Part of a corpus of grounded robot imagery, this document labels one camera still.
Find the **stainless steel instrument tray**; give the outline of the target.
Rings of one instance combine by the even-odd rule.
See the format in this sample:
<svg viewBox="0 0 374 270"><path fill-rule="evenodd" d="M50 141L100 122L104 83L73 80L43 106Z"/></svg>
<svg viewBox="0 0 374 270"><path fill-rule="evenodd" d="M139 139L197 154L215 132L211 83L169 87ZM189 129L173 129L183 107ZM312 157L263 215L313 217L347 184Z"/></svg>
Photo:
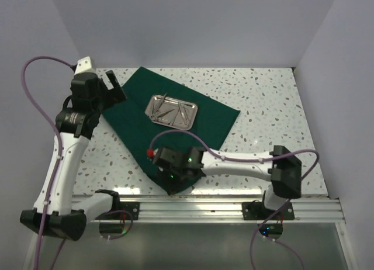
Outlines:
<svg viewBox="0 0 374 270"><path fill-rule="evenodd" d="M148 105L145 109L145 112L144 112L149 118L151 116L153 104L158 102L162 96L163 95L153 95L151 97L151 99L150 99L150 101L149 101L149 103L148 103ZM164 112L166 110L169 110L169 109L175 109L175 112L172 112L171 115L170 115L170 121L171 121L172 118L174 117L174 115L176 113L176 110L178 108L178 105L180 103L184 105L184 107L186 109L186 112L187 112L187 115L188 115L188 124L187 125L185 125L183 123L181 113L179 113L179 115L178 115L178 117L177 117L173 126L170 126L169 124L158 124L158 123L156 123L156 124L166 126L166 127L172 128L172 129L178 129L178 130L184 130L184 131L190 130L192 128L193 124L194 124L196 115L198 113L198 106L195 103L187 102L187 101L183 101L183 100L180 100L180 99L175 99L175 98L166 96L166 98L164 100L164 103L161 105L157 114L162 113L162 112Z"/></svg>

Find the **steel scalpel handle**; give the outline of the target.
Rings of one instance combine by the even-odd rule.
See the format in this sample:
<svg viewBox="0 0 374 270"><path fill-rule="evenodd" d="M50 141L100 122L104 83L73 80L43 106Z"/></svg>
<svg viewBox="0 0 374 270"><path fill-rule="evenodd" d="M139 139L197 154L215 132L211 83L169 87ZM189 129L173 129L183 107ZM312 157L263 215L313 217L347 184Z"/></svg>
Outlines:
<svg viewBox="0 0 374 270"><path fill-rule="evenodd" d="M178 106L179 106L179 111L180 111L182 119L183 119L183 123L185 125L187 125L188 124L188 115L187 115L186 109L185 109L184 105L181 104L181 103Z"/></svg>

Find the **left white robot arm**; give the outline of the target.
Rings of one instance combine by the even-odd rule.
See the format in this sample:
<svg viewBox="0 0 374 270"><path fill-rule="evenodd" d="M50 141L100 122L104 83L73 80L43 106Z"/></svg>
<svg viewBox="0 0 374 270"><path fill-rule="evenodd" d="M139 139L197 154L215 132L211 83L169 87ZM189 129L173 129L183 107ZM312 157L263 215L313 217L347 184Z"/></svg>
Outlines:
<svg viewBox="0 0 374 270"><path fill-rule="evenodd" d="M75 74L71 96L56 117L57 134L43 188L32 209L23 210L20 222L44 236L79 240L86 225L105 215L117 218L122 211L119 194L99 189L76 205L72 195L83 154L102 112L126 100L112 70L106 72L112 89L94 72Z"/></svg>

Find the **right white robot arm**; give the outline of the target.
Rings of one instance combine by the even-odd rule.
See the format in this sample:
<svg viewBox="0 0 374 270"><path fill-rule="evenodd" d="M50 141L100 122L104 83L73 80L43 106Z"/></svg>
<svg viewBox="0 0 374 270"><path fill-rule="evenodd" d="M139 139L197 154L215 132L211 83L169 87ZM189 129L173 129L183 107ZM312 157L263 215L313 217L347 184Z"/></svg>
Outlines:
<svg viewBox="0 0 374 270"><path fill-rule="evenodd" d="M191 147L183 153L162 147L155 151L152 162L158 167L161 179L167 182L170 195L204 176L236 175L269 182L260 205L261 214L267 219L275 218L286 200L302 195L302 162L284 146L251 154L203 147Z"/></svg>

